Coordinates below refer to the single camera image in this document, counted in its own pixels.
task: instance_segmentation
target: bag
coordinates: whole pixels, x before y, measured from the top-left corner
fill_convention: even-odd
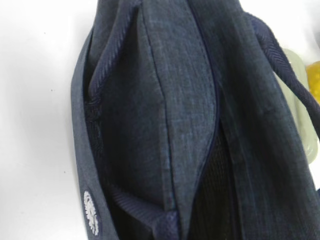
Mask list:
[[[320,239],[273,71],[319,136],[319,105],[237,0],[100,0],[71,86],[88,238]]]

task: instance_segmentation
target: embroidered logo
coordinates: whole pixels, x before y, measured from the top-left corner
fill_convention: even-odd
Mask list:
[[[92,197],[88,191],[84,192],[83,201],[84,201],[85,215],[86,215],[86,219],[88,219],[89,221],[90,229],[93,235],[98,236],[99,225],[98,225],[98,219],[97,219],[97,212],[94,205],[94,201],[92,200]]]

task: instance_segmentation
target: white surface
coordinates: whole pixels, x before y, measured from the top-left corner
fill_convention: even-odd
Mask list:
[[[283,47],[307,64],[320,60],[314,37],[320,37],[318,0],[241,2],[271,26]],[[97,0],[0,1],[1,239],[87,239],[70,84],[96,4]],[[316,179],[319,159],[311,170]]]

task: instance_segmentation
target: bag strap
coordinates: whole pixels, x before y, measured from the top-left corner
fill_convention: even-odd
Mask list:
[[[297,77],[270,28],[259,18],[248,13],[258,42],[273,71],[298,97],[308,111],[318,138],[320,138],[320,105]]]

